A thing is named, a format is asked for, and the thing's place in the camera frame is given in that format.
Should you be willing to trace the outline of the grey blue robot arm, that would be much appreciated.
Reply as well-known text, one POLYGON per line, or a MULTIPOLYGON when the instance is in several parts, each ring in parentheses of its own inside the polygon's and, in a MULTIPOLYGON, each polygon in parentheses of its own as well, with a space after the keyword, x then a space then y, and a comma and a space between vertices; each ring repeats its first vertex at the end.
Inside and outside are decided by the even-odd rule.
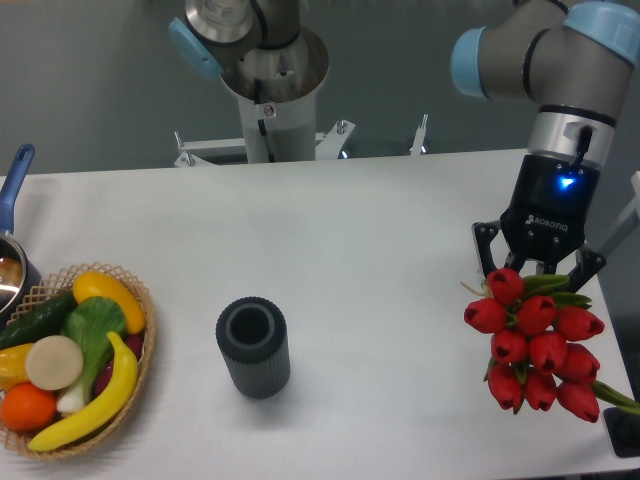
MULTIPOLYGON (((301 25, 298 2, 189 1, 169 36, 195 71, 236 97, 250 162, 316 158, 315 101, 329 59, 301 25)), ((472 228, 482 273, 495 269, 497 235, 513 270, 533 261, 552 274, 574 255, 563 291, 579 290, 604 266, 584 223, 638 63, 639 16, 607 1, 519 1, 502 25, 457 40, 450 73, 459 92, 539 107, 509 206, 472 228)))

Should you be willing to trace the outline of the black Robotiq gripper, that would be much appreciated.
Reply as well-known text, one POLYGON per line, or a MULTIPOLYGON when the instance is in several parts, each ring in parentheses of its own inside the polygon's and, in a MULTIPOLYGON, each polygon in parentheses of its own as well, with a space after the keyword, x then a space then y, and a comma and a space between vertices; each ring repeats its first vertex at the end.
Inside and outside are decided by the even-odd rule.
POLYGON ((488 276, 503 267, 519 271, 527 261, 553 273, 558 263, 576 250, 576 264, 568 274, 565 290, 577 293, 606 265, 605 256, 584 243, 584 225, 599 179, 596 168, 525 156, 500 220, 471 226, 480 274, 488 276), (491 245, 501 231, 509 254, 497 266, 491 245))

